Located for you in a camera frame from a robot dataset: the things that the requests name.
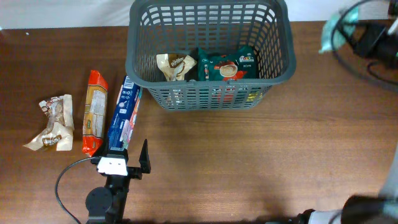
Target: orange wrapper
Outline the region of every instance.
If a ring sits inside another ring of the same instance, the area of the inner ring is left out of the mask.
[[[88,79],[82,149],[90,157],[104,142],[107,98],[108,83],[98,71],[92,70]]]

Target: gray plastic basket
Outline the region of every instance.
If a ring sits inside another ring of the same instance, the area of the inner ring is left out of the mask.
[[[197,47],[228,54],[244,45],[255,51],[257,79],[167,82],[156,64],[157,54],[189,54]],[[283,0],[136,0],[131,6],[126,71],[165,109],[252,108],[295,68]]]

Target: crumpled snack bag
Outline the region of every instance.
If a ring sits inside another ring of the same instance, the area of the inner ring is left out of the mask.
[[[30,143],[24,145],[33,151],[57,145],[57,151],[70,151],[73,144],[72,96],[56,96],[39,103],[49,122],[47,127]]]

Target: wooden table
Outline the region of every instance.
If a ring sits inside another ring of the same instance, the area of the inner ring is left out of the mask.
[[[292,24],[297,71],[252,110],[168,112],[145,91],[129,165],[138,166],[147,138],[152,173],[131,182],[124,217],[254,220],[340,208],[350,195],[377,193],[397,143],[398,94],[319,55],[322,25]],[[126,37],[127,27],[1,31],[0,223],[73,223],[55,201],[54,183],[85,157],[81,127],[91,69],[109,83],[110,122],[125,75]],[[47,123],[37,103],[66,93],[73,96],[73,150],[22,147]],[[86,162],[65,174],[59,192],[86,222],[85,197],[104,183]]]

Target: white and brown package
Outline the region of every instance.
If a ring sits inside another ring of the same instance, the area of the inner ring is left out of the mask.
[[[195,59],[185,54],[159,54],[156,62],[167,81],[184,80],[185,74],[197,64]]]
[[[24,145],[33,151],[57,145],[57,151],[70,151],[73,143],[72,96],[56,96],[39,103],[49,122],[47,127],[30,143]]]

